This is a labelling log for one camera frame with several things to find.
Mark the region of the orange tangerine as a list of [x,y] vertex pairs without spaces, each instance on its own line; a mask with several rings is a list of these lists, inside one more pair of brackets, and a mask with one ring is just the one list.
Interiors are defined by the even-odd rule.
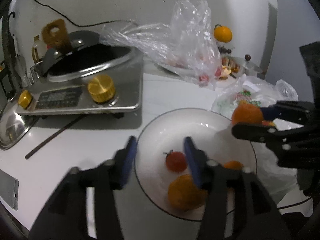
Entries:
[[239,161],[233,160],[225,163],[223,167],[231,170],[242,170],[244,168],[244,165]]
[[190,211],[204,206],[207,191],[200,190],[189,174],[177,177],[168,187],[168,201],[179,211]]
[[232,125],[238,123],[261,125],[264,116],[260,108],[245,100],[241,100],[232,114]]

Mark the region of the white printed plastic bag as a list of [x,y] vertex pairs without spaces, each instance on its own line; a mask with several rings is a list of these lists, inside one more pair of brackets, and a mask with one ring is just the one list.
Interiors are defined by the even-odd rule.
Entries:
[[[221,90],[213,102],[211,111],[230,119],[240,103],[268,107],[278,100],[296,101],[298,95],[284,80],[278,80],[272,85],[257,77],[244,74]],[[276,156],[265,144],[254,142],[252,145],[257,156],[257,176],[273,200],[278,203],[285,194],[296,187],[297,170],[278,166]]]

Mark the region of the white round plate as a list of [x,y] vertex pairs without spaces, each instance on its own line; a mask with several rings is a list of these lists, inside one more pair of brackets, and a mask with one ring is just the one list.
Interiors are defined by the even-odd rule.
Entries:
[[149,198],[163,212],[181,220],[199,222],[204,207],[181,212],[168,200],[168,188],[179,177],[165,165],[169,151],[183,152],[183,140],[192,137],[194,144],[209,159],[220,164],[238,161],[256,174],[257,156],[251,142],[239,140],[231,134],[231,121],[205,109],[183,108],[164,113],[150,122],[138,139],[135,174]]

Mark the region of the small steel pot with lid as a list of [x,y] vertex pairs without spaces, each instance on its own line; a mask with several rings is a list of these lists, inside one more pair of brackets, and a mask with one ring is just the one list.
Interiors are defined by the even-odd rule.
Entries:
[[248,54],[246,54],[245,57],[226,55],[224,58],[226,59],[227,67],[235,76],[246,74],[247,76],[257,77],[263,74],[263,70],[251,61],[251,56]]

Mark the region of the orange peel pile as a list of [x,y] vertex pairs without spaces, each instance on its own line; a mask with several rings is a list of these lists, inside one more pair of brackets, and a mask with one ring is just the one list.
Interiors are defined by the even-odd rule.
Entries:
[[231,74],[236,74],[240,70],[240,65],[230,57],[225,57],[225,56],[222,57],[221,63],[222,63],[222,72],[219,77],[220,80],[228,79],[228,77]]

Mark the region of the black chopstick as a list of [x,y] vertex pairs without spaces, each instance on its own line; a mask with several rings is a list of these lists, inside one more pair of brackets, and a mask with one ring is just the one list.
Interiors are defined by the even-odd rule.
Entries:
[[25,155],[25,159],[30,159],[37,151],[39,151],[43,146],[51,142],[54,138],[56,138],[58,135],[60,135],[65,130],[71,128],[73,125],[78,123],[80,120],[82,120],[85,116],[79,116],[70,123],[66,124],[63,128],[59,129],[57,132],[49,136],[47,139],[45,139],[43,142],[41,142],[39,145],[37,145],[34,149],[32,149],[28,154]]

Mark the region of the dark grapes in tray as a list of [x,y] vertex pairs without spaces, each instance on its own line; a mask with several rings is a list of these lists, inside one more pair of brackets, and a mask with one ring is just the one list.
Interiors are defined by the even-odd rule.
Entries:
[[232,50],[230,48],[226,48],[224,46],[218,46],[218,50],[221,54],[231,54]]

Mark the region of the yellow orange on stand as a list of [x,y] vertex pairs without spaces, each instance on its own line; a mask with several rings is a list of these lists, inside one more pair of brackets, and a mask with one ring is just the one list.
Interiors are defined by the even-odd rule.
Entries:
[[231,29],[229,29],[227,26],[222,26],[219,24],[214,27],[213,35],[217,41],[223,43],[228,43],[233,38]]

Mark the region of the steel lid on counter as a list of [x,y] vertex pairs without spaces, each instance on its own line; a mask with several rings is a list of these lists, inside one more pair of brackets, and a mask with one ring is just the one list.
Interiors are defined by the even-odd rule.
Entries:
[[38,116],[19,115],[18,106],[16,101],[10,100],[1,110],[1,150],[16,145],[39,120]]

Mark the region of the clear plastic bag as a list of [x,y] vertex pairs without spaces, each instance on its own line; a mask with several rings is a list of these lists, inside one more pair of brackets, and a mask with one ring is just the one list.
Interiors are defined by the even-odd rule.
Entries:
[[214,90],[222,62],[212,35],[211,16],[206,0],[181,0],[174,5],[170,24],[106,24],[100,42],[137,48],[183,80]]

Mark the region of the steel induction cooker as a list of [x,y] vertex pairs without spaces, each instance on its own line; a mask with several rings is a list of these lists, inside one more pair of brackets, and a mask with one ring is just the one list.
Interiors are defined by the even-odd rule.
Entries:
[[[142,104],[143,54],[132,47],[114,47],[116,58],[97,66],[60,76],[42,77],[27,90],[32,96],[19,115],[67,115],[132,112]],[[98,75],[108,75],[116,93],[110,100],[97,103],[88,84]]]

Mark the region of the yellow oil bottle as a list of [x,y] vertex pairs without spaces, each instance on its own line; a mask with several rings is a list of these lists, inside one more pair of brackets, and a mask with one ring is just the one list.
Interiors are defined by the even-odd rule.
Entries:
[[34,37],[34,44],[31,48],[31,54],[34,63],[39,63],[44,59],[44,56],[47,52],[47,45],[40,39],[40,36],[37,35]]

